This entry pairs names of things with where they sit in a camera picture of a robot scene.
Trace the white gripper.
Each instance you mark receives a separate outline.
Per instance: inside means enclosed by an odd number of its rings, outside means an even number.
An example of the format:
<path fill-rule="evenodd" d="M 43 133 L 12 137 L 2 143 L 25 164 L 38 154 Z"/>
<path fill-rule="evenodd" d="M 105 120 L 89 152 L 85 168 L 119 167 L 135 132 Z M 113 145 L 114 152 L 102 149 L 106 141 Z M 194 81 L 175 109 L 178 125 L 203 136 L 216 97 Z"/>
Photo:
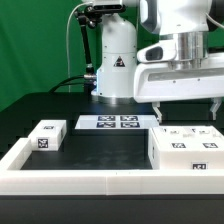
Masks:
<path fill-rule="evenodd" d="M 213 98 L 212 119 L 224 97 L 224 53 L 212 53 L 201 68 L 171 70 L 168 63 L 139 64 L 134 76 L 134 99 L 138 103 L 153 102 L 158 122 L 162 122 L 160 102 Z"/>

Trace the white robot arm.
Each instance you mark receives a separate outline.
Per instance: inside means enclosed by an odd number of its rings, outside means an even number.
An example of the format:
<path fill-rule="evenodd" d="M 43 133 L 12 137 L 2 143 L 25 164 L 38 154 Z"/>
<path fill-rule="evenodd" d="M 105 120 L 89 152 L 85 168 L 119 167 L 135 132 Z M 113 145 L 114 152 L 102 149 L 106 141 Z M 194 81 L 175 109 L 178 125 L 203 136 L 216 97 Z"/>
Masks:
<path fill-rule="evenodd" d="M 224 98 L 224 52 L 210 53 L 208 32 L 224 20 L 223 0 L 92 0 L 102 22 L 96 101 L 150 103 Z"/>

